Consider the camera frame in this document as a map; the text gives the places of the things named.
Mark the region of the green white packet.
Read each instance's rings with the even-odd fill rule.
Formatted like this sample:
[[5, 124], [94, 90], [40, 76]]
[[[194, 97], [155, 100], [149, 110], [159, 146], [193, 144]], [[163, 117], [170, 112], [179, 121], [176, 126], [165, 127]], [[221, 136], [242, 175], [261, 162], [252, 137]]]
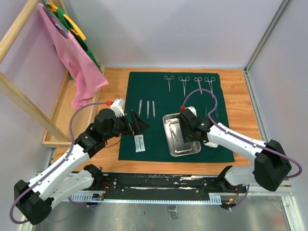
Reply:
[[134, 136], [135, 141], [135, 151], [144, 152], [145, 151], [145, 144], [144, 144], [144, 136], [143, 135], [136, 135]]

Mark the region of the steel scalpel handle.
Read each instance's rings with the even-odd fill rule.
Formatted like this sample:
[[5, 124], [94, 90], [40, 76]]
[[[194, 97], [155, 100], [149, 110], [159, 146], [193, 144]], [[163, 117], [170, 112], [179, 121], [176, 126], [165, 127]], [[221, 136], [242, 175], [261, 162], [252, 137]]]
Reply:
[[139, 117], [141, 115], [141, 109], [142, 109], [142, 100], [140, 99], [140, 101], [139, 101], [139, 109], [138, 109], [138, 116]]
[[155, 102], [152, 101], [152, 108], [153, 108], [153, 118], [155, 119]]
[[150, 101], [147, 101], [147, 119], [149, 118], [150, 115]]

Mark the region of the white cotton balls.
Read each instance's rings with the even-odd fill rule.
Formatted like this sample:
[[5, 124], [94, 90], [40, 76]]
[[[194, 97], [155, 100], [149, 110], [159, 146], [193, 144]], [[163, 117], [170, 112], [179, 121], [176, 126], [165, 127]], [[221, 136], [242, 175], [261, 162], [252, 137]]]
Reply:
[[211, 148], [217, 148], [218, 144], [216, 143], [212, 143], [212, 142], [203, 142], [203, 144], [207, 147], [211, 147]]

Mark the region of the steel instrument tray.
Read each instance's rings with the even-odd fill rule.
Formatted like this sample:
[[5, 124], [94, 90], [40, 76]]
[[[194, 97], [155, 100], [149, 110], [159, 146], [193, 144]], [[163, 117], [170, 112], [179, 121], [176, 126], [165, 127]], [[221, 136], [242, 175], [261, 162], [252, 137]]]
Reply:
[[[177, 115], [178, 114], [169, 114], [163, 117], [163, 124], [170, 154], [173, 157], [180, 157], [199, 153], [201, 151], [201, 144], [199, 141], [184, 143]], [[176, 129], [176, 133], [179, 137], [178, 142], [171, 135], [169, 127]]]

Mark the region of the dark green surgical cloth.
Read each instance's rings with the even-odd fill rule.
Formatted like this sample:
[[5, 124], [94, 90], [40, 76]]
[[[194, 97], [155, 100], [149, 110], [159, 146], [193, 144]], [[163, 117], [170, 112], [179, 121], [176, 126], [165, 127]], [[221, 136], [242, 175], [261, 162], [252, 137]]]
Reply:
[[[174, 76], [171, 81], [171, 92], [168, 91], [168, 82], [164, 76]], [[179, 77], [189, 77], [186, 83], [186, 96], [183, 95], [182, 82]], [[200, 94], [198, 83], [195, 77], [201, 77], [203, 95]], [[204, 78], [215, 77], [213, 82], [213, 94], [209, 84]], [[135, 141], [132, 136], [123, 136], [120, 142], [119, 160], [130, 161], [155, 161], [155, 162], [188, 162], [188, 163], [226, 163], [234, 162], [233, 152], [218, 146], [210, 148], [202, 145], [201, 151], [197, 154], [173, 157], [168, 148], [167, 138], [163, 125], [163, 117], [168, 114], [180, 112], [182, 104], [193, 106], [199, 118], [205, 117], [205, 105], [207, 112], [212, 110], [215, 102], [218, 102], [218, 115], [215, 111], [211, 117], [218, 120], [225, 126], [229, 126], [227, 110], [221, 81], [218, 74], [213, 73], [161, 73], [161, 72], [130, 72], [128, 79], [128, 90], [126, 95], [125, 112], [135, 110], [138, 115], [139, 101], [142, 100], [140, 118], [150, 124], [150, 128], [143, 133], [145, 151], [135, 151]], [[147, 101], [150, 101], [150, 115], [147, 119]], [[152, 101], [155, 102], [155, 119], [153, 118]]]

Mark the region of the steel forceps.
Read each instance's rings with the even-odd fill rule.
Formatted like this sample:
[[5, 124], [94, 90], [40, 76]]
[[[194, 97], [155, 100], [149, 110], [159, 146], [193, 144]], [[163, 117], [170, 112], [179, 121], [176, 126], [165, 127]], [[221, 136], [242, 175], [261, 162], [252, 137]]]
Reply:
[[203, 79], [201, 77], [195, 77], [194, 81], [198, 83], [200, 94], [203, 95], [203, 91], [201, 90], [202, 89], [201, 82], [203, 81]]
[[185, 97], [186, 96], [186, 83], [190, 81], [190, 78], [189, 77], [179, 77], [178, 80], [182, 82], [183, 95]]
[[205, 77], [204, 81], [209, 84], [210, 91], [213, 94], [213, 82], [216, 81], [216, 78], [215, 77], [211, 77], [211, 78]]
[[171, 92], [171, 81], [174, 79], [174, 76], [164, 76], [164, 79], [168, 82], [168, 91]]

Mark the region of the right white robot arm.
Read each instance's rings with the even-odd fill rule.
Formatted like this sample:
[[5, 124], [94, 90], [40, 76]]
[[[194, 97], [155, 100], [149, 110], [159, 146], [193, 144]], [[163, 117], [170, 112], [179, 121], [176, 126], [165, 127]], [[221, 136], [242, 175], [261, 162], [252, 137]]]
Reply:
[[217, 121], [200, 119], [190, 109], [185, 109], [177, 119], [184, 142], [202, 141], [220, 145], [251, 162], [250, 166], [227, 166], [218, 176], [218, 187], [230, 192], [242, 184], [258, 184], [274, 192], [286, 179], [292, 167], [278, 141], [259, 141], [235, 132]]

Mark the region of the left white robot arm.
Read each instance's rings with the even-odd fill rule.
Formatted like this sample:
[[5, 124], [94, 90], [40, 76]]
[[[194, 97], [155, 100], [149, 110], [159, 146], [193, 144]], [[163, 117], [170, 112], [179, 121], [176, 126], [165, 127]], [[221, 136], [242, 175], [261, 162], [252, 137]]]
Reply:
[[11, 221], [22, 224], [13, 217], [14, 208], [18, 208], [25, 216], [26, 222], [37, 225], [51, 213], [60, 197], [69, 197], [84, 188], [94, 191], [100, 189], [103, 178], [86, 170], [82, 172], [83, 180], [78, 181], [75, 186], [64, 179], [77, 166], [90, 160], [103, 149], [109, 139], [140, 135], [150, 128], [134, 110], [130, 111], [130, 115], [132, 122], [128, 121], [126, 114], [117, 115], [109, 108], [100, 110], [94, 121], [74, 140], [61, 158], [31, 180], [19, 180], [13, 188]]

